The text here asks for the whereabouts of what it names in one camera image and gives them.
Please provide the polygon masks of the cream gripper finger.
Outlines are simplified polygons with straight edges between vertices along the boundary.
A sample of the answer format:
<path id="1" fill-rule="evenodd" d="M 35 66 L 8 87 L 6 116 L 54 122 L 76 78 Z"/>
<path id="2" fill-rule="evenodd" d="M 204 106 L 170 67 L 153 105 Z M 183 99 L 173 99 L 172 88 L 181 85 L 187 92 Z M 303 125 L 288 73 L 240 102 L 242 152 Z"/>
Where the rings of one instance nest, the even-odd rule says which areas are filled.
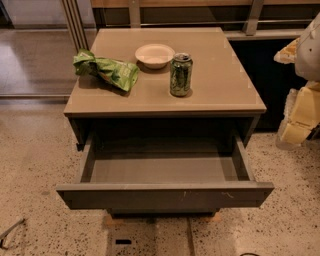
<path id="1" fill-rule="evenodd" d="M 282 64 L 294 63 L 296 60 L 296 49 L 298 42 L 298 38 L 290 42 L 287 46 L 285 46 L 275 54 L 274 60 Z"/>
<path id="2" fill-rule="evenodd" d="M 299 90 L 291 89 L 283 114 L 278 129 L 279 143 L 300 145 L 320 124 L 320 83 L 308 81 Z"/>

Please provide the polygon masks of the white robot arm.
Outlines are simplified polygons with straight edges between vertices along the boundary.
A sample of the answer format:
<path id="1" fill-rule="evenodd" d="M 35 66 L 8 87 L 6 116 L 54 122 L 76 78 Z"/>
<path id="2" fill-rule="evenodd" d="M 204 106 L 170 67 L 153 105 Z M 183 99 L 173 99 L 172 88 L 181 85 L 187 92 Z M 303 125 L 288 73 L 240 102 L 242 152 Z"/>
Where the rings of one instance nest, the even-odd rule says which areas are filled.
<path id="1" fill-rule="evenodd" d="M 289 91 L 277 133 L 276 145 L 291 150 L 320 124 L 320 13 L 299 38 L 275 54 L 274 60 L 293 63 L 296 75 L 307 81 L 301 89 Z"/>

